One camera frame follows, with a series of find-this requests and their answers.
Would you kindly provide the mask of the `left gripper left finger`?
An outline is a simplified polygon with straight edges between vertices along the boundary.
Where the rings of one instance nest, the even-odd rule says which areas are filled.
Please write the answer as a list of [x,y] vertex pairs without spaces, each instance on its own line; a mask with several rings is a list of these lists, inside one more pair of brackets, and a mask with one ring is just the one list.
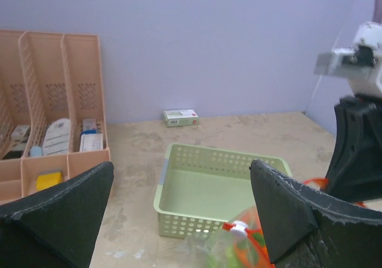
[[113,179],[106,161],[1,205],[1,267],[89,267]]

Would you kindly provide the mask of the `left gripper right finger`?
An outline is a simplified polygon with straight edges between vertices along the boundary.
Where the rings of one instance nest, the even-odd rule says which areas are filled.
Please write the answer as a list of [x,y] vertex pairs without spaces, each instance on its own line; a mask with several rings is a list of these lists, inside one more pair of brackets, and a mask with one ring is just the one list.
[[276,267],[381,267],[381,212],[334,198],[261,160],[252,192]]

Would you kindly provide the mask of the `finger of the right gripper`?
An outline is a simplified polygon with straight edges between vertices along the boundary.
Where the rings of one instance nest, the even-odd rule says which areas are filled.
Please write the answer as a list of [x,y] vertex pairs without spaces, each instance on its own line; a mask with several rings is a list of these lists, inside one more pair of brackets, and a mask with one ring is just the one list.
[[347,96],[334,107],[337,133],[324,192],[347,202],[381,198],[381,99]]

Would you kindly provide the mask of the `orange toy fruit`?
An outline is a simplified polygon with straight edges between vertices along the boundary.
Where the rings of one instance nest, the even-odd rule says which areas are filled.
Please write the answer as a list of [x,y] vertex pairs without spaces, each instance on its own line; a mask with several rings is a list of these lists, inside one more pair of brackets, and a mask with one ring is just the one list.
[[243,211],[238,220],[248,226],[247,238],[234,244],[238,260],[244,267],[275,267],[269,260],[256,207],[252,206]]

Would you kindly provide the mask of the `green toy lime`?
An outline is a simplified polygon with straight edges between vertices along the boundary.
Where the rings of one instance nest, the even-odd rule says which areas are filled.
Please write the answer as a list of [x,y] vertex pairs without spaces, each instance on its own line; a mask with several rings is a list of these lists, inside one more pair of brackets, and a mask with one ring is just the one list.
[[237,240],[225,230],[215,232],[207,240],[207,259],[204,267],[244,267],[234,251],[234,244],[238,241],[242,240]]

